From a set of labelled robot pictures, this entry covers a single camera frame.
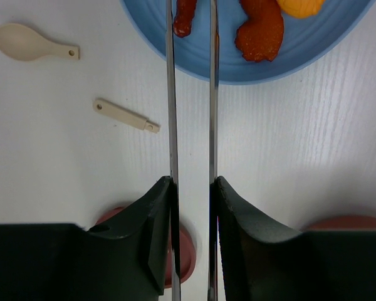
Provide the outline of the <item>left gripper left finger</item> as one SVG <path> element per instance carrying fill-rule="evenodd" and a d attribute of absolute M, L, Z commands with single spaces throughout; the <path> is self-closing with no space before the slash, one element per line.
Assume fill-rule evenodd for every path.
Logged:
<path fill-rule="evenodd" d="M 84 230 L 0 224 L 0 300 L 157 300 L 164 292 L 169 177 Z"/>

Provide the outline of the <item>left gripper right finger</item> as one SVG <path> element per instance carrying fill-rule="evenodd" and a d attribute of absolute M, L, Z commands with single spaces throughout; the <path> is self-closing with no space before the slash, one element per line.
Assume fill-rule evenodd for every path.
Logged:
<path fill-rule="evenodd" d="M 214 194 L 227 300 L 376 300 L 376 230 L 294 230 L 223 177 Z"/>

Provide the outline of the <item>long metal tongs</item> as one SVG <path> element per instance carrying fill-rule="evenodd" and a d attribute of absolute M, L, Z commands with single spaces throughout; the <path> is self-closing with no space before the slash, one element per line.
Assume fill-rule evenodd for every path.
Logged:
<path fill-rule="evenodd" d="M 172 257 L 172 300 L 181 299 L 180 272 L 180 215 L 179 215 L 179 161 L 177 142 L 177 109 L 175 94 L 174 29 L 172 2 L 166 1 L 166 62 L 167 96 L 169 110 L 169 157 L 172 180 L 170 205 L 171 257 Z M 212 189 L 217 177 L 217 116 L 219 88 L 219 26 L 217 1 L 210 2 L 210 85 L 209 85 L 209 268 L 207 299 L 218 299 L 217 287 L 217 206 Z"/>

